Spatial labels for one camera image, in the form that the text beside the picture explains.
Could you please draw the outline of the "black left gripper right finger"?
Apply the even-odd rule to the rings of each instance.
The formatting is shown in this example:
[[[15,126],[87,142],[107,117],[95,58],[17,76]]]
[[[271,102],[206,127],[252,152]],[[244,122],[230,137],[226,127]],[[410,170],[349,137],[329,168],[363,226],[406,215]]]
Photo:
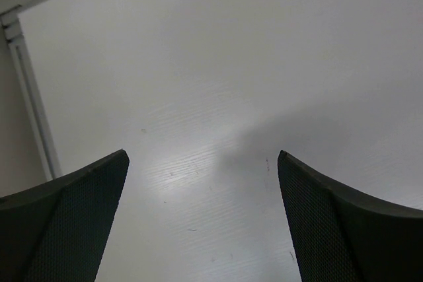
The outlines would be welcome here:
[[[281,151],[278,178],[302,281],[421,281],[422,211],[365,194]]]

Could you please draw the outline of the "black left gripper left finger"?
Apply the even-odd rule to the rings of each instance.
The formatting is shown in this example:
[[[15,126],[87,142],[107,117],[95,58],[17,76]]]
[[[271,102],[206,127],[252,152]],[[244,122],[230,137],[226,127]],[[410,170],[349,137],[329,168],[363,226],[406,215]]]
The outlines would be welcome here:
[[[1,198],[2,281],[94,281],[130,160],[121,149]]]

